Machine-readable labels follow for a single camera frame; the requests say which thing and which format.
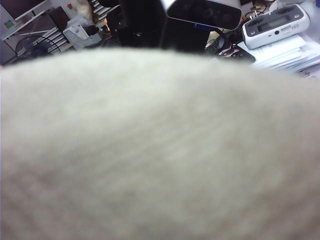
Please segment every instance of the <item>monitor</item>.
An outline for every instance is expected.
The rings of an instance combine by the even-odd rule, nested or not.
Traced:
[[[1,0],[1,6],[15,19],[19,20],[47,0]]]

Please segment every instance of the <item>paper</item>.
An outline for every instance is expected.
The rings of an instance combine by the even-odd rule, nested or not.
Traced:
[[[255,57],[254,67],[299,72],[320,63],[320,44],[305,34],[296,34],[256,49],[248,49],[244,42],[238,45]]]
[[[238,45],[240,48],[244,49],[255,57],[255,63],[253,65],[259,65],[279,55],[296,50],[306,44],[306,41],[301,36],[296,34],[255,49],[248,49],[244,42],[240,42]]]

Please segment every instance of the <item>furry animal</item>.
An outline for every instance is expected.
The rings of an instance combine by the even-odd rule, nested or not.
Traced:
[[[72,0],[71,4],[78,14],[81,14],[86,19],[93,21],[92,8],[87,0]]]
[[[320,239],[319,82],[116,48],[0,74],[3,239]]]

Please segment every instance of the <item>electric fan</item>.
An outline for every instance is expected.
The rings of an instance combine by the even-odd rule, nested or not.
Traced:
[[[16,58],[20,61],[49,56],[54,52],[61,52],[58,45],[49,38],[37,35],[21,39],[15,47]]]

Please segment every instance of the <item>cluttered desk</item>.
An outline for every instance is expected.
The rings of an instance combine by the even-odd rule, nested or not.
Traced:
[[[161,48],[249,61],[257,68],[320,68],[320,0],[88,0],[87,5],[96,7],[93,15],[102,12],[100,25],[92,15],[79,14],[61,29],[77,51]]]

